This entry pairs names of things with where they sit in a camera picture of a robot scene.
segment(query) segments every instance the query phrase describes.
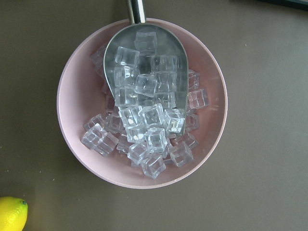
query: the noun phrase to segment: lemon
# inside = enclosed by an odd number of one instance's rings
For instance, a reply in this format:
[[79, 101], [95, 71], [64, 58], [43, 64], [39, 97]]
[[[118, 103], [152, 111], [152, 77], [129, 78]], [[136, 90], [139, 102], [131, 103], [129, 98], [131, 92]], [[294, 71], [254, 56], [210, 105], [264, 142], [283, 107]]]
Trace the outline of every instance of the lemon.
[[0, 197], [0, 231], [23, 230], [28, 215], [28, 204], [20, 198]]

